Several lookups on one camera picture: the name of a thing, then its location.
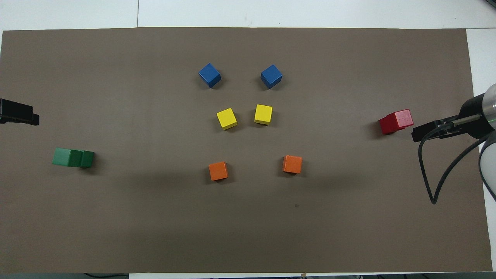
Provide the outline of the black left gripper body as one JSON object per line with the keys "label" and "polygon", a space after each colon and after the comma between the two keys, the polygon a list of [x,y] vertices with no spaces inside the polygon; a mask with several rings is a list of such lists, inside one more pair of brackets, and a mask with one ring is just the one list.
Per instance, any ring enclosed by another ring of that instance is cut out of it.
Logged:
{"label": "black left gripper body", "polygon": [[0,123],[21,122],[32,119],[33,107],[6,99],[0,99]]}

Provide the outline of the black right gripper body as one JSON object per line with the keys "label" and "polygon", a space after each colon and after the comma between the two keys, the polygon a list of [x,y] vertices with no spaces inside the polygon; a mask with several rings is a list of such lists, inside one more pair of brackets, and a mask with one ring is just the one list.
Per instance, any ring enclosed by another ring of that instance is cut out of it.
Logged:
{"label": "black right gripper body", "polygon": [[454,127],[443,132],[440,138],[449,138],[469,134],[473,138],[482,138],[495,131],[495,93],[484,93],[467,100],[456,116],[443,119],[453,122]]}

